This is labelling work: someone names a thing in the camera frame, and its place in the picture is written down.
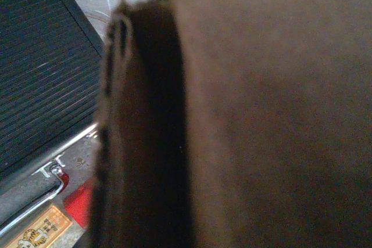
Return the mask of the tiger print matchbox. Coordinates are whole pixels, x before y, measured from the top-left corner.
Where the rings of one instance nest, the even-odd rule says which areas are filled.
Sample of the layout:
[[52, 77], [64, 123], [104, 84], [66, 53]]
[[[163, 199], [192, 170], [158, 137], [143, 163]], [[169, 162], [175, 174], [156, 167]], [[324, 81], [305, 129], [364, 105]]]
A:
[[49, 248], [72, 223], [66, 214], [52, 204], [4, 248]]

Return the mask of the red block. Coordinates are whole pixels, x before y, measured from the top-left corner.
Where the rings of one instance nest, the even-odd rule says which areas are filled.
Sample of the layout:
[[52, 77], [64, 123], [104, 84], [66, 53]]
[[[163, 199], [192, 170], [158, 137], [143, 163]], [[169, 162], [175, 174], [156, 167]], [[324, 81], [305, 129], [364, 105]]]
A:
[[63, 208], [80, 227], [86, 228], [90, 220], [94, 178], [86, 179], [77, 188], [73, 188], [67, 174], [58, 175], [58, 178], [62, 179], [63, 186], [58, 196], [62, 198]]

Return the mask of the small brown cardboard box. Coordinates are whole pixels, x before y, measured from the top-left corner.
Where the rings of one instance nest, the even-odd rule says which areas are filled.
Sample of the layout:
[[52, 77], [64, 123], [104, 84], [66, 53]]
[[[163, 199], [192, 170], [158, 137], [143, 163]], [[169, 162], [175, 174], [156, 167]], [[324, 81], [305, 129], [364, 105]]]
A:
[[372, 248], [372, 0], [120, 0], [87, 248]]

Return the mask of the black ribbed carrying case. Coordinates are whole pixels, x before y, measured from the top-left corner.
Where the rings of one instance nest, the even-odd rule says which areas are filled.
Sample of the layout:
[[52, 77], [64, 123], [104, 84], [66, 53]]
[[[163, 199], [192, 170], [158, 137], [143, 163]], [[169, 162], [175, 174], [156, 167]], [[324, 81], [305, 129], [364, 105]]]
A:
[[0, 0], [0, 195], [35, 174], [59, 184], [17, 209], [0, 239], [68, 183], [66, 149], [95, 129], [102, 40], [75, 0]]

